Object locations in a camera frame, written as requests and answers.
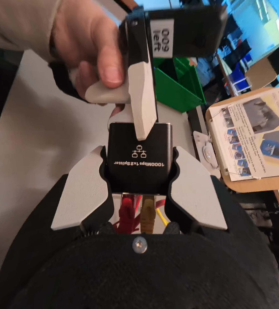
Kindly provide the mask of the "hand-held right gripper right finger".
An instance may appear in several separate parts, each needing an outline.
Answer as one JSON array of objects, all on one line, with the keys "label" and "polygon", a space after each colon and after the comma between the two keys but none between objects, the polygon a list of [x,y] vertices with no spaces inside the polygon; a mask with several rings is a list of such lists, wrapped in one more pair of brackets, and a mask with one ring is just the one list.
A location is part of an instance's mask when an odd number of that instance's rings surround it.
[{"label": "hand-held right gripper right finger", "polygon": [[211,174],[180,146],[173,148],[171,175],[166,216],[183,234],[199,227],[228,229]]}]

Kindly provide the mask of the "wooden clipboard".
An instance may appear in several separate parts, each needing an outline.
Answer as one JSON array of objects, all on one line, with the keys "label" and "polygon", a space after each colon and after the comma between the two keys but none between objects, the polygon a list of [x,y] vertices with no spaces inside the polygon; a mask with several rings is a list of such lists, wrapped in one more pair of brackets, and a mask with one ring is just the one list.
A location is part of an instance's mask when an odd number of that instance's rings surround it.
[{"label": "wooden clipboard", "polygon": [[211,109],[231,106],[236,103],[243,102],[244,100],[249,101],[249,99],[258,98],[261,97],[262,95],[268,95],[277,90],[279,90],[279,88],[264,87],[258,90],[248,92],[246,94],[234,96],[229,99],[215,103],[206,111],[205,116],[206,116],[208,132],[212,139],[212,144],[214,146],[217,162],[219,163],[221,176],[225,184],[234,191],[259,192],[259,191],[279,190],[279,176],[266,177],[266,178],[262,177],[258,178],[256,176],[256,178],[249,177],[249,179],[246,180],[232,181],[230,178],[228,164],[226,164],[225,160],[224,148],[221,146],[221,142],[217,137],[217,128],[219,127],[215,120],[217,114],[216,113],[213,114],[213,112],[211,112]]}]

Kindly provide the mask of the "printed instruction sheet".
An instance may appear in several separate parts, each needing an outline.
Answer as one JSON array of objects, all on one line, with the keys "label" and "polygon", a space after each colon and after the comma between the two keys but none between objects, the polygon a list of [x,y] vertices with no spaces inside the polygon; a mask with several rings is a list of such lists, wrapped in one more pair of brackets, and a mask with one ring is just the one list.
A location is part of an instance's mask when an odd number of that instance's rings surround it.
[{"label": "printed instruction sheet", "polygon": [[279,176],[279,87],[212,105],[211,136],[230,181]]}]

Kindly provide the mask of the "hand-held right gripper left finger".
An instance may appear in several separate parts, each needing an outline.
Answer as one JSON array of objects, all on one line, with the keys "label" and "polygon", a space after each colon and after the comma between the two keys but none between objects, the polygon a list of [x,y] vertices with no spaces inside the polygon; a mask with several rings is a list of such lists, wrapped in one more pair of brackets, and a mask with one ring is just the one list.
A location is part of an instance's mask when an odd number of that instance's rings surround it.
[{"label": "hand-held right gripper left finger", "polygon": [[98,146],[69,172],[51,229],[97,230],[114,214],[110,183],[105,176],[106,148]]}]

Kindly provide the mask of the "black ethernet splitter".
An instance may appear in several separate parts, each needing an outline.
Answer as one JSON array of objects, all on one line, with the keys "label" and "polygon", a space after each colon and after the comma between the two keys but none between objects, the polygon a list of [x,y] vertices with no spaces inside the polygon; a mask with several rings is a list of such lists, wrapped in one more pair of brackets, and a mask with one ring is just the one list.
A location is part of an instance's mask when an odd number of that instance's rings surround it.
[{"label": "black ethernet splitter", "polygon": [[155,123],[143,141],[137,140],[133,123],[110,124],[107,179],[112,193],[165,196],[172,158],[170,123]]}]

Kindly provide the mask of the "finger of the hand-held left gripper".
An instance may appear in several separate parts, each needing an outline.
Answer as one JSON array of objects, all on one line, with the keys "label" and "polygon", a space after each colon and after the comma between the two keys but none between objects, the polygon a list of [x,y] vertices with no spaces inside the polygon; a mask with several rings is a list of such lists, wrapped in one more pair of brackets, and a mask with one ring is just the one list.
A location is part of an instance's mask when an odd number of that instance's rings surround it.
[{"label": "finger of the hand-held left gripper", "polygon": [[151,62],[129,67],[129,94],[137,140],[146,140],[157,121]]}]

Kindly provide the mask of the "person's left forearm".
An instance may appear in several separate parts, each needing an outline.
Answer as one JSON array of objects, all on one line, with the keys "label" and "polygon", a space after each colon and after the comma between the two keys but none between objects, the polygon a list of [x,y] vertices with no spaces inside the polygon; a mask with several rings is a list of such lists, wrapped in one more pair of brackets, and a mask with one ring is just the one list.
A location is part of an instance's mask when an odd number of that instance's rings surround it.
[{"label": "person's left forearm", "polygon": [[47,62],[59,0],[0,0],[0,48],[31,49]]}]

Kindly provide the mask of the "green plastic bin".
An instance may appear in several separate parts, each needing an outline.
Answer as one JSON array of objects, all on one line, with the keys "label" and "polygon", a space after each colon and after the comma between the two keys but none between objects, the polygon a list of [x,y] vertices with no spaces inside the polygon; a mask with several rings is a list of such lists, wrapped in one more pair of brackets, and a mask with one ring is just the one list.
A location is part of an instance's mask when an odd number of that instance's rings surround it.
[{"label": "green plastic bin", "polygon": [[206,104],[193,61],[187,57],[154,58],[156,99],[180,113]]}]

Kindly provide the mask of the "person's left hand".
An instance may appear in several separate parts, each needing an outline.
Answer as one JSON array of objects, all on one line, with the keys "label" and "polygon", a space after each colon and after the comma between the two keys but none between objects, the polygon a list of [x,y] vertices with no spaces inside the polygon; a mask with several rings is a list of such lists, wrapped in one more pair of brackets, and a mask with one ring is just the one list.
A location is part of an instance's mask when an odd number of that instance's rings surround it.
[{"label": "person's left hand", "polygon": [[78,69],[75,88],[84,99],[91,85],[101,80],[108,88],[125,79],[118,46],[118,27],[94,1],[63,1],[55,16],[52,38],[59,58],[69,69]]}]

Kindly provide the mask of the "blue plastic bin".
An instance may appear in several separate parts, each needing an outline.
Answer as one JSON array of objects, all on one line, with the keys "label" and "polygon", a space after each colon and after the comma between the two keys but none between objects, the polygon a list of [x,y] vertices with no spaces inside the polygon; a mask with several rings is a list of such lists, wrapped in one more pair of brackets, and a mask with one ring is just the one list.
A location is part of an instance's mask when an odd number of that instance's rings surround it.
[{"label": "blue plastic bin", "polygon": [[236,95],[241,95],[251,91],[251,86],[242,69],[243,68],[241,68],[240,63],[238,62],[232,73],[228,76]]}]

